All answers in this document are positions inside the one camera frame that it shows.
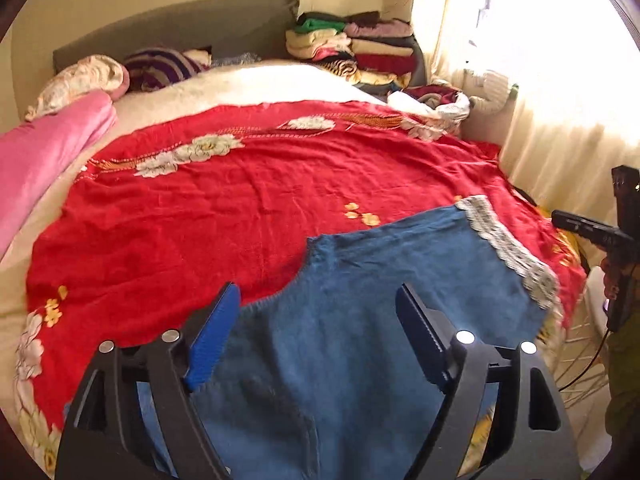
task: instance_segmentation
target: pink fabric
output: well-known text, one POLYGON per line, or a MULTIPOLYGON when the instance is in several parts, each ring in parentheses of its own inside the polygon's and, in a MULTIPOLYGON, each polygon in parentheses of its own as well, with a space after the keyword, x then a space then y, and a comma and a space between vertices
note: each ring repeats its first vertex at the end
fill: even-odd
POLYGON ((375 27, 359 27, 348 23, 344 32, 350 38, 408 38, 414 33, 411 25, 400 20, 380 22, 375 27))
POLYGON ((121 65, 121 67, 122 67, 122 84, 115 90, 111 92, 107 92, 107 94, 111 98, 111 101, 113 102, 116 102, 124 94, 126 94, 127 90, 129 90, 129 85, 131 84, 131 79, 129 77, 129 70, 124 68, 124 65, 121 65))
POLYGON ((96 90, 0 137, 0 257, 52 182, 115 121, 111 98, 96 90))
POLYGON ((325 57, 329 56, 337 56, 338 49, 334 46, 321 46, 318 50, 316 50, 315 56, 312 57, 311 61, 320 61, 325 57))

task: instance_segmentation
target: curtain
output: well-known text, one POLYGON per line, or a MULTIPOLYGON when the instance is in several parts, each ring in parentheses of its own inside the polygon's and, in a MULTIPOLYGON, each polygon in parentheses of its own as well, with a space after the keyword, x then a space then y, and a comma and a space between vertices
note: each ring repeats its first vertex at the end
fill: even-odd
POLYGON ((547 209, 615 224, 610 170, 640 167, 640 53, 622 20, 608 0, 491 0, 479 20, 483 7, 415 0, 430 75, 462 87, 471 67, 517 83, 503 171, 547 209))

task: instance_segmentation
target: beige bed sheet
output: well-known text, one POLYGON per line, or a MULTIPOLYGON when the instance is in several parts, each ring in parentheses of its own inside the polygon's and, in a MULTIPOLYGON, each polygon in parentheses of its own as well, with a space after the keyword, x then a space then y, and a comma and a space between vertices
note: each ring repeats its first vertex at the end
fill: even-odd
POLYGON ((218 68, 152 94, 127 94, 116 103, 116 125, 84 150, 49 187, 0 262, 0 409, 16 433, 19 434, 13 393, 15 349, 26 317, 25 278, 31 248, 40 233, 60 215, 69 187, 87 159, 118 137, 215 105, 301 100, 382 104, 328 72, 291 62, 218 68))

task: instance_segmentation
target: purple striped fabric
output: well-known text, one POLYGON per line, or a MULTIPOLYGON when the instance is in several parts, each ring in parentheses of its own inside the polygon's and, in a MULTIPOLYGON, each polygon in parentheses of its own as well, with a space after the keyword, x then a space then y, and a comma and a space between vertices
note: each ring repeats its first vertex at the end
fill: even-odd
POLYGON ((186 81, 204 68, 172 48, 153 47, 134 52, 124 62, 130 88, 153 92, 186 81))

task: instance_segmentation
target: gray headboard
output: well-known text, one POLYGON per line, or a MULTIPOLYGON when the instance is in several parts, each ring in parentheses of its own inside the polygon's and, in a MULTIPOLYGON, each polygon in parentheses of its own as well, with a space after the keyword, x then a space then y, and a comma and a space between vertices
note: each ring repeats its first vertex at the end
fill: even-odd
POLYGON ((214 57, 253 52, 289 56, 284 31, 295 25, 300 0, 197 0, 143 12, 99 28, 53 52, 56 73, 91 54, 118 61, 148 46, 177 50, 211 46, 214 57))

